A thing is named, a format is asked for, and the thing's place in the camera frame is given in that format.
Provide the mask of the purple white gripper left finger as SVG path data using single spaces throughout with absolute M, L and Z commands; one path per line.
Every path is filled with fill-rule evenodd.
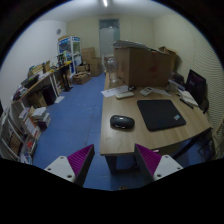
M 91 144 L 68 157 L 59 156 L 45 168 L 45 171 L 82 186 L 94 155 L 94 145 Z

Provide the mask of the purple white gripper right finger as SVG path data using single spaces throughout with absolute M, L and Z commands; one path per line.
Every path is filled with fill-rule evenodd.
M 182 169 L 182 166 L 171 156 L 161 156 L 139 144 L 135 145 L 134 153 L 136 162 L 146 183 L 160 180 Z

